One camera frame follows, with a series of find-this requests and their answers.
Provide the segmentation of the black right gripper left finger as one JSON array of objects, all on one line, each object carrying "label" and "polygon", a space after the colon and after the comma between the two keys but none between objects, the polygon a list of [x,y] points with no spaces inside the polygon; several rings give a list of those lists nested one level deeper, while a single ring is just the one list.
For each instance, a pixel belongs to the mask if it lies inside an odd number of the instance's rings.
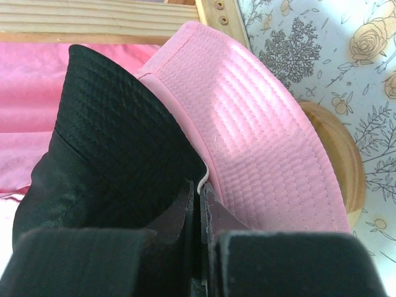
[{"label": "black right gripper left finger", "polygon": [[2,296],[190,296],[194,185],[143,229],[45,228],[23,235]]}]

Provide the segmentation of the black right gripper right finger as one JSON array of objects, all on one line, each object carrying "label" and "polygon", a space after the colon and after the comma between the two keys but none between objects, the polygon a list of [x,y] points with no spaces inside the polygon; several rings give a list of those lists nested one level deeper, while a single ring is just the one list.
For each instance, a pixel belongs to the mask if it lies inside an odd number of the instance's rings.
[{"label": "black right gripper right finger", "polygon": [[385,296],[365,247],[346,233],[250,230],[210,184],[200,191],[208,296]]}]

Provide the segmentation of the black bucket hat beige brim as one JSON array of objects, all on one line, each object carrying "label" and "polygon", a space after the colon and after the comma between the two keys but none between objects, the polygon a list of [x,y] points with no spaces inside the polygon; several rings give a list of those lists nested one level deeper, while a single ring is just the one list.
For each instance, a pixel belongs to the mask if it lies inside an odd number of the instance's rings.
[{"label": "black bucket hat beige brim", "polygon": [[13,241],[37,228],[143,228],[209,172],[172,114],[132,74],[82,45],[48,151],[19,204]]}]

